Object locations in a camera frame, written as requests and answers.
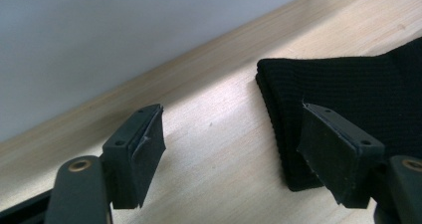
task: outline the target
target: table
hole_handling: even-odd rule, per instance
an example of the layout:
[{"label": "table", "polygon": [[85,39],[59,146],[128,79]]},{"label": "table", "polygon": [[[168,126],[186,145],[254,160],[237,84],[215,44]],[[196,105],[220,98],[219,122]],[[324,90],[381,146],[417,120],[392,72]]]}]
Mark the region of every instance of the table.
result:
[{"label": "table", "polygon": [[167,149],[144,206],[113,210],[115,223],[373,223],[373,201],[350,210],[325,188],[287,188],[256,64],[385,53],[422,35],[421,7],[422,0],[283,6],[2,142],[0,209],[50,189],[63,162],[100,155],[132,112],[161,103]]}]

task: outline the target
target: wooden table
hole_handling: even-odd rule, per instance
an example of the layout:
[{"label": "wooden table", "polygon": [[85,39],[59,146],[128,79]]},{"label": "wooden table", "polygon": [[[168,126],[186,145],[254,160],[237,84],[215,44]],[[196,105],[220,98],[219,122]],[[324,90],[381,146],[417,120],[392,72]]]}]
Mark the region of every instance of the wooden table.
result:
[{"label": "wooden table", "polygon": [[372,223],[373,201],[349,210],[325,188],[289,191],[256,64],[382,54],[422,35],[421,8],[422,0],[297,0],[246,24],[2,142],[0,209],[51,188],[61,163],[99,155],[133,111],[161,103],[167,150],[143,208],[113,211],[115,223]]}]

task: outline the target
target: black plastic part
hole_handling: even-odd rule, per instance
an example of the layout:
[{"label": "black plastic part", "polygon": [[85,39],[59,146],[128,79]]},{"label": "black plastic part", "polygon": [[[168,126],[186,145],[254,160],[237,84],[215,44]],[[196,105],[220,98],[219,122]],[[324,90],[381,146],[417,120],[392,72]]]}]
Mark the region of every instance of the black plastic part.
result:
[{"label": "black plastic part", "polygon": [[422,223],[422,160],[403,155],[391,157],[387,181],[401,223]]},{"label": "black plastic part", "polygon": [[161,105],[135,112],[104,144],[102,160],[114,209],[142,206],[165,150]]},{"label": "black plastic part", "polygon": [[106,183],[98,157],[77,157],[60,167],[45,223],[111,223]]},{"label": "black plastic part", "polygon": [[338,113],[308,104],[298,152],[337,203],[367,207],[370,188],[364,183],[369,170],[382,160],[380,141]]},{"label": "black plastic part", "polygon": [[44,223],[51,190],[17,204],[0,213],[0,223]]}]

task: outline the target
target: black cloth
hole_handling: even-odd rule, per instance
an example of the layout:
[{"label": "black cloth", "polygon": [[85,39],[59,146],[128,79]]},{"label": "black cloth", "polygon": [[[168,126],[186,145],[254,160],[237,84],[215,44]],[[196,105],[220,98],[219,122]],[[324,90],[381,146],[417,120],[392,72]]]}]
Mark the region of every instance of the black cloth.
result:
[{"label": "black cloth", "polygon": [[321,186],[297,152],[303,103],[338,112],[385,144],[385,158],[422,158],[422,38],[376,57],[264,59],[257,82],[288,186]]}]

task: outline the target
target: tabletop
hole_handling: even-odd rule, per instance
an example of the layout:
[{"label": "tabletop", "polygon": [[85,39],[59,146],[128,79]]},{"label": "tabletop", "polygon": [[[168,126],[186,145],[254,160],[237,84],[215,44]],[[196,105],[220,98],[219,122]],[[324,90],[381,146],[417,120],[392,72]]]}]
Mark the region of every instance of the tabletop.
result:
[{"label": "tabletop", "polygon": [[323,187],[288,189],[256,65],[385,53],[422,35],[421,7],[296,0],[239,27],[2,142],[0,210],[52,188],[62,163],[100,155],[132,112],[162,104],[167,149],[143,207],[113,210],[114,223],[373,223],[374,201],[346,209]]}]

